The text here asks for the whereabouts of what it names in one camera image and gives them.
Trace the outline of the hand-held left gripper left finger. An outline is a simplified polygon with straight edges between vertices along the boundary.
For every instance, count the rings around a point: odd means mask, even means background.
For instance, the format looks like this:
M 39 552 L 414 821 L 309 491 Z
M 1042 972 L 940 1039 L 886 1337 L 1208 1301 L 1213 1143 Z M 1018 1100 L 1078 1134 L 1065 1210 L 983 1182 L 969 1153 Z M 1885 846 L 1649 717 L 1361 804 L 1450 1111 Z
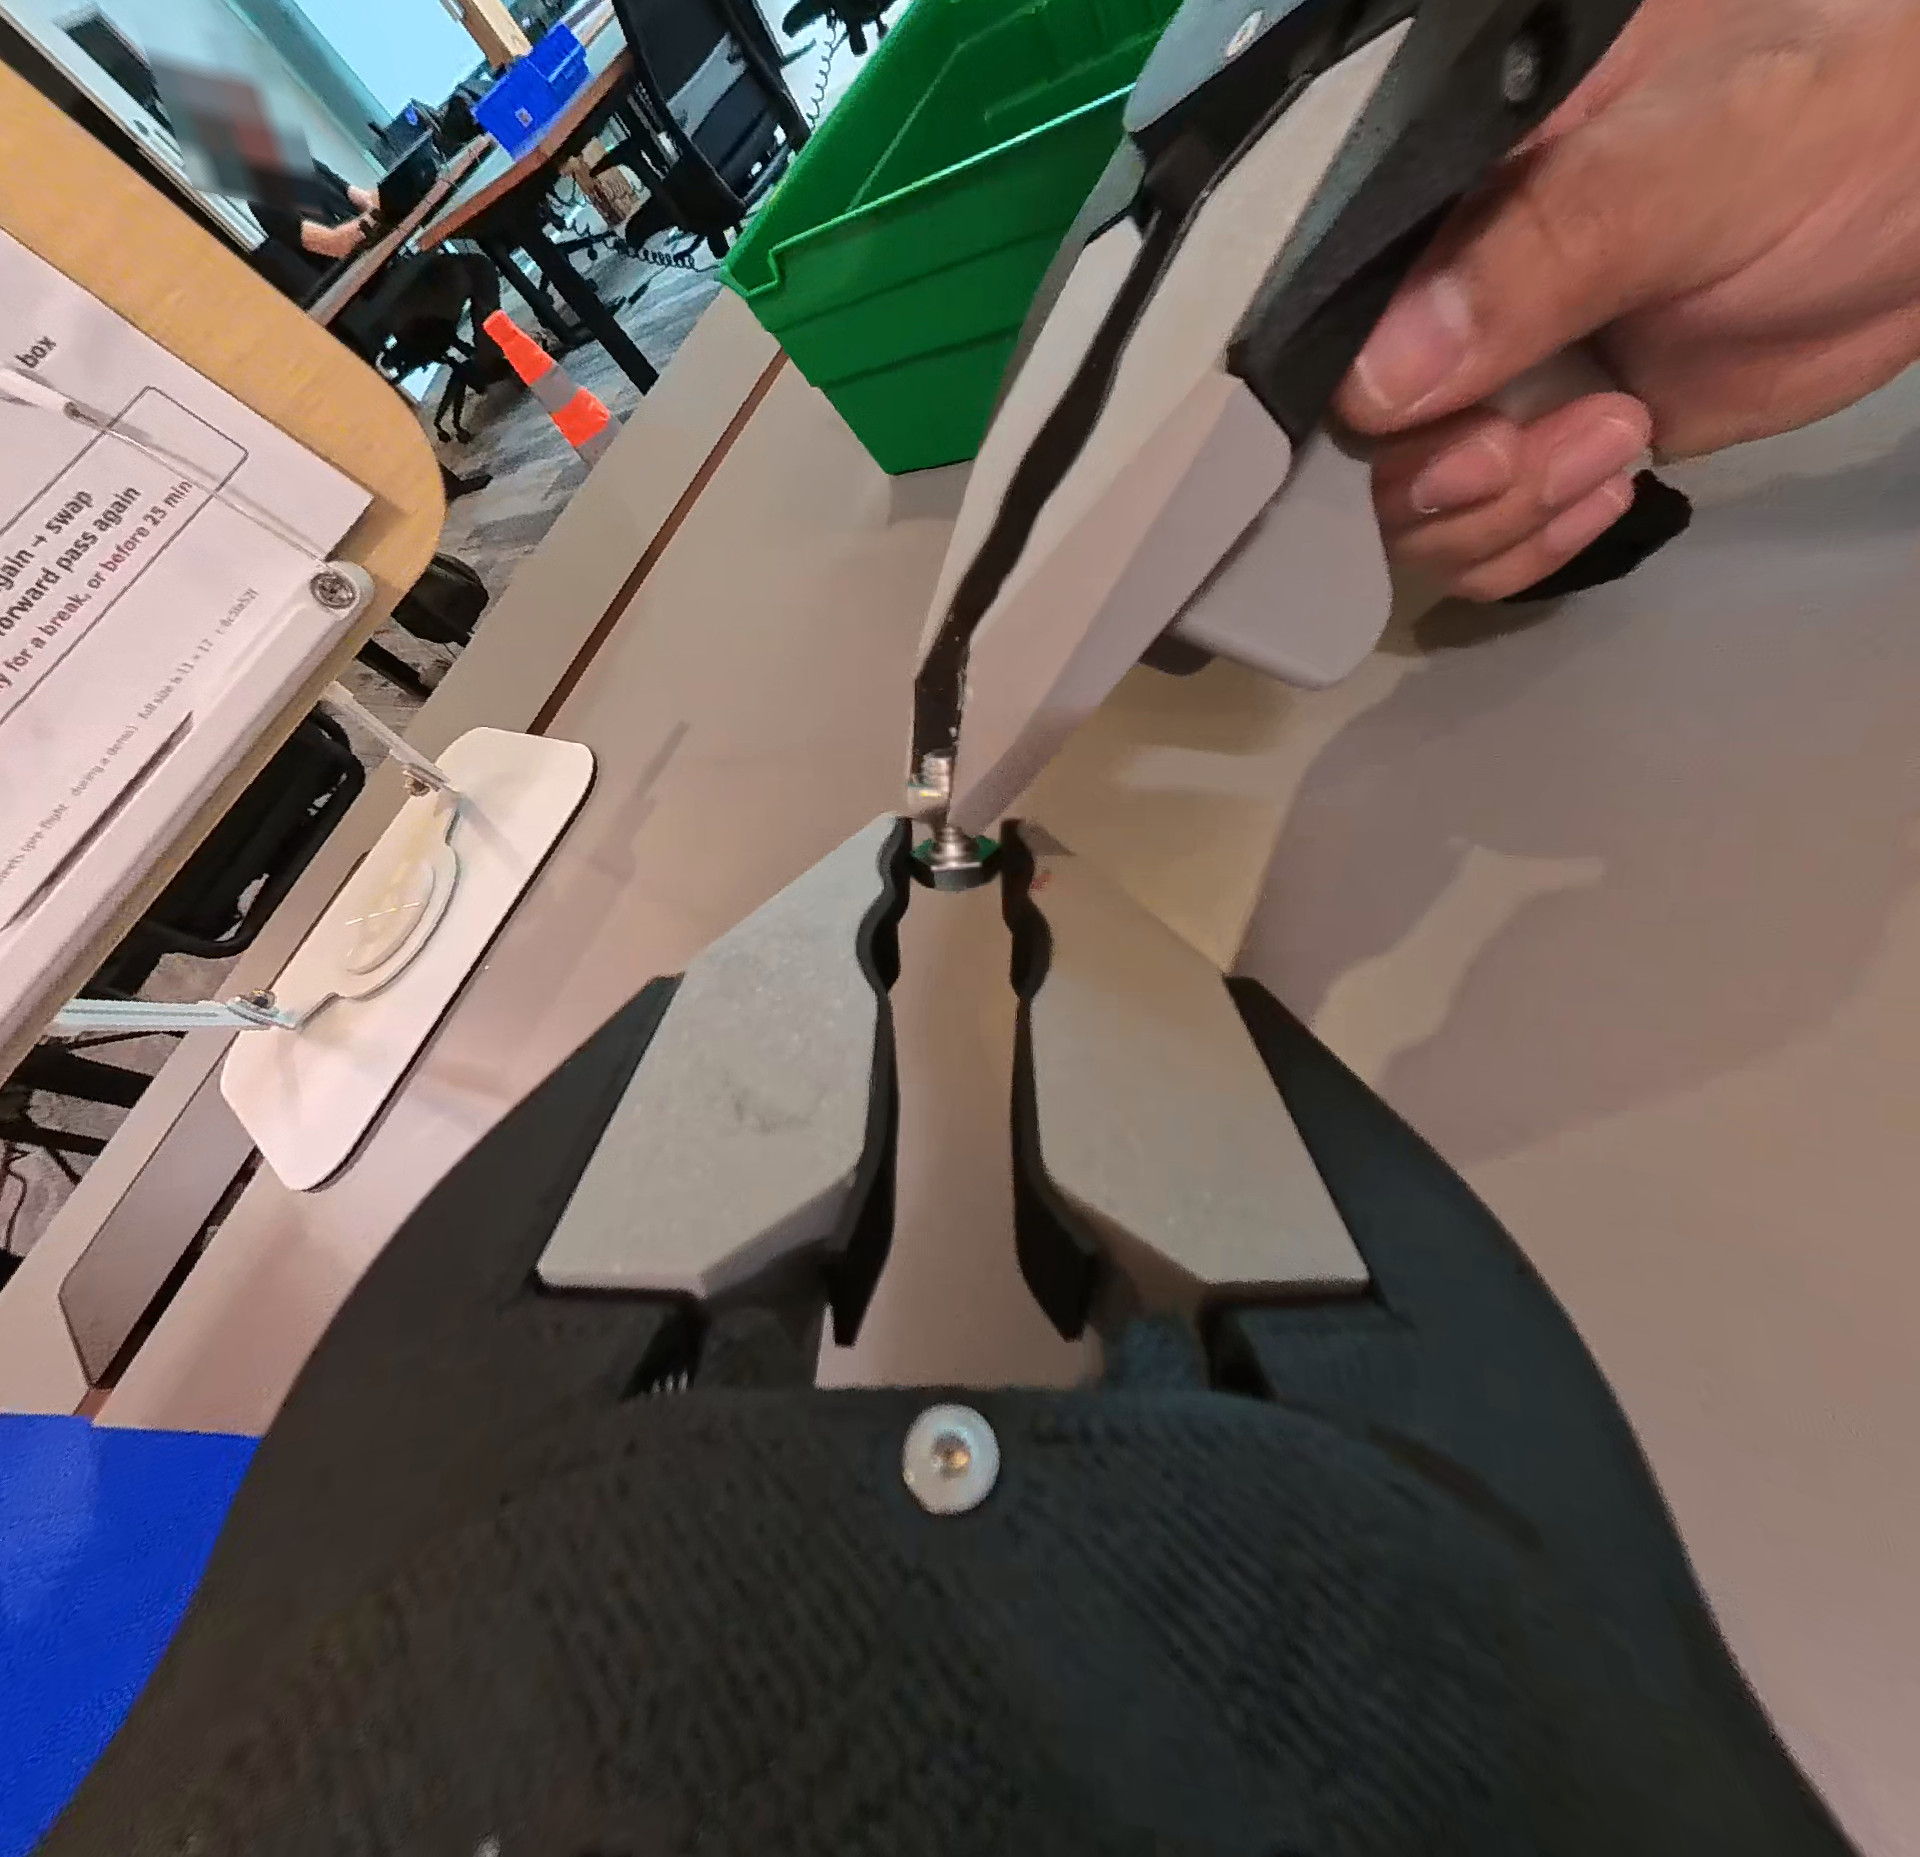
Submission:
M 910 824 L 880 817 L 684 971 L 539 1261 L 705 1312 L 804 1293 L 856 1341 L 893 1241 Z

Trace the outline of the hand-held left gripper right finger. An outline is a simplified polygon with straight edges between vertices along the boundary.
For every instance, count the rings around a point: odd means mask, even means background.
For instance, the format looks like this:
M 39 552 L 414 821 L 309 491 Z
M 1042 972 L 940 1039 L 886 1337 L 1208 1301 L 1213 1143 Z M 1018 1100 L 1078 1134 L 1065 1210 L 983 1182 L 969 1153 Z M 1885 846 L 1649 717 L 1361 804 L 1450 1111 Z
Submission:
M 1019 1274 L 1064 1338 L 1370 1273 L 1223 972 L 1038 824 L 1001 832 Z

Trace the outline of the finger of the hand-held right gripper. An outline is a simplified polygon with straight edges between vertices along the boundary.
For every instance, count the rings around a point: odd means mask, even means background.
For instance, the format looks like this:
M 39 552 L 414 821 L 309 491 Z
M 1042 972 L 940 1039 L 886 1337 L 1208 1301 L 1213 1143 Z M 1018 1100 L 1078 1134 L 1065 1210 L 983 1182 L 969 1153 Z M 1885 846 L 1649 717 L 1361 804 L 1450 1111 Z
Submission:
M 929 749 L 958 760 L 971 636 L 1090 441 L 1178 230 L 1139 146 L 1118 143 L 1027 309 L 971 460 L 916 656 L 907 774 Z
M 1308 690 L 1380 645 L 1393 591 L 1366 472 L 1319 430 L 1290 445 L 1226 340 L 1256 234 L 1291 226 L 1318 168 L 1284 157 L 1327 152 L 1384 61 L 1374 45 L 1336 70 L 1172 242 L 1087 442 L 974 632 L 954 828 L 1006 815 L 1166 632 Z

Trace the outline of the green plastic bin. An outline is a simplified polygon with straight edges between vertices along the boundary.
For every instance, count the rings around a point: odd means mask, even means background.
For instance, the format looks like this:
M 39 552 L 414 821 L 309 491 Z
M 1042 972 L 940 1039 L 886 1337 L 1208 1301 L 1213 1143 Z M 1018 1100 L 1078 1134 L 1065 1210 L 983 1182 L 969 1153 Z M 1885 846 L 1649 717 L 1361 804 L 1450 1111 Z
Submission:
M 888 475 L 977 451 L 1184 0 L 910 0 L 724 265 Z

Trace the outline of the blue plastic bin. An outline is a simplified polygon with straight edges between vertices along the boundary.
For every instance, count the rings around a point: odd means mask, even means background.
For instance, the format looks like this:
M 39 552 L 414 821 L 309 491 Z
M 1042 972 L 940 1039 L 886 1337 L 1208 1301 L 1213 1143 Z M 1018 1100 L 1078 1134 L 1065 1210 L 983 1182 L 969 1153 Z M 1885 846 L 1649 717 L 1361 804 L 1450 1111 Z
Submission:
M 258 1440 L 2 1417 L 2 1851 L 30 1853 L 125 1721 Z

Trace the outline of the person's right hand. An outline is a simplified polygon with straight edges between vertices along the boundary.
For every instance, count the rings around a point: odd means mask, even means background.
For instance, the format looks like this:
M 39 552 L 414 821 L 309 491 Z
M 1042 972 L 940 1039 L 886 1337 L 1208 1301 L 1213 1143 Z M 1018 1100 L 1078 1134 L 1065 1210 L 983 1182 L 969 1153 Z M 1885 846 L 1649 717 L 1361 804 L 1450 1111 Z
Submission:
M 1620 520 L 1642 460 L 1900 377 L 1916 173 L 1918 0 L 1644 0 L 1340 387 L 1391 571 L 1530 591 Z

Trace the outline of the orange traffic cone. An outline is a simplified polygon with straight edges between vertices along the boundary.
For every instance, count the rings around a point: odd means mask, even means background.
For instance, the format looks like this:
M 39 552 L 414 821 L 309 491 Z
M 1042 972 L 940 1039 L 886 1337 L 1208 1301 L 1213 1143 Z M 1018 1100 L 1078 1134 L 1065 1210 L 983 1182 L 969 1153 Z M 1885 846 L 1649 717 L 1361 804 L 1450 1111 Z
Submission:
M 502 309 L 483 319 L 483 332 L 577 459 L 588 467 L 597 464 L 618 434 L 618 421 L 604 401 L 577 385 Z

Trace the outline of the black office chair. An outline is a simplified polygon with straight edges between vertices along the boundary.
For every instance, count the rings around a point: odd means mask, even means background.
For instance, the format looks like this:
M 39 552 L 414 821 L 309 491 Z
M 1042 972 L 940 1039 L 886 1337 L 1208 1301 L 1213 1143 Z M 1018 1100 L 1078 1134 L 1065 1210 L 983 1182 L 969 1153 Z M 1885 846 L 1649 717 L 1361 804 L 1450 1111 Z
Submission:
M 631 246 L 666 228 L 716 260 L 809 137 L 809 123 L 747 0 L 608 0 L 630 58 L 601 164 L 641 189 Z

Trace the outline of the wooden desk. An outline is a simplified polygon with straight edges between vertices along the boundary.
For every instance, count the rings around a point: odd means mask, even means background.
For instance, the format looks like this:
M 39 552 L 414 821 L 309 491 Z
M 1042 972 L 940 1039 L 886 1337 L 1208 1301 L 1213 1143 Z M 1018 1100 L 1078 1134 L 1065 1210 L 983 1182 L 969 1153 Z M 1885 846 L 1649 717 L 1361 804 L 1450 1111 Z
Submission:
M 597 348 L 633 392 L 652 391 L 659 373 L 597 287 L 573 267 L 545 219 L 545 203 L 564 166 L 635 94 L 635 72 L 631 50 L 620 48 L 561 101 L 554 118 L 520 152 L 508 152 L 491 139 L 463 146 L 410 212 L 382 225 L 358 253 L 327 270 L 323 284 L 301 303 L 304 312 L 327 327 L 400 253 L 469 246 L 535 312 L 544 332 L 559 340 L 561 356 Z

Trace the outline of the small blue bin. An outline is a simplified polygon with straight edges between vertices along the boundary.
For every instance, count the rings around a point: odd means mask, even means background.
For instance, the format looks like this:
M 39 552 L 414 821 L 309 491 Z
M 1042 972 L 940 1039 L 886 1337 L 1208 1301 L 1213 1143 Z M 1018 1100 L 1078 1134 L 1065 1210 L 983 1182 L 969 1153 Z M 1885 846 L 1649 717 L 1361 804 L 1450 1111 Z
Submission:
M 522 157 L 588 87 L 585 45 L 564 20 L 551 24 L 531 50 L 491 76 L 469 101 L 477 131 L 509 157 Z

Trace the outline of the instruction sign on stand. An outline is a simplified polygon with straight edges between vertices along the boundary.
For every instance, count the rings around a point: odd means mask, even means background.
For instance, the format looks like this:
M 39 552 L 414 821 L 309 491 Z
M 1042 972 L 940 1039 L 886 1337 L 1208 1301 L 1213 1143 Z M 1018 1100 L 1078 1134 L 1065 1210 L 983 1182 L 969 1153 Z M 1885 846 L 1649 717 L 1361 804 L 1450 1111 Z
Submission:
M 3 234 L 370 492 L 336 548 L 243 565 L 206 516 L 3 717 L 3 1077 L 146 917 L 440 548 L 414 408 L 14 68 Z

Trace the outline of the white instruction sheet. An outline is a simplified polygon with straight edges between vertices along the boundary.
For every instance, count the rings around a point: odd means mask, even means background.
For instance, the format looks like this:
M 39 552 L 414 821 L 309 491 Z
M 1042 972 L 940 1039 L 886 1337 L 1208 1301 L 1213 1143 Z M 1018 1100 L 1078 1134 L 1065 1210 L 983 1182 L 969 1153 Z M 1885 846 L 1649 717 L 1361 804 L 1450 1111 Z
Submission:
M 371 494 L 2 237 L 3 717 L 154 588 L 206 516 L 238 556 L 323 556 Z

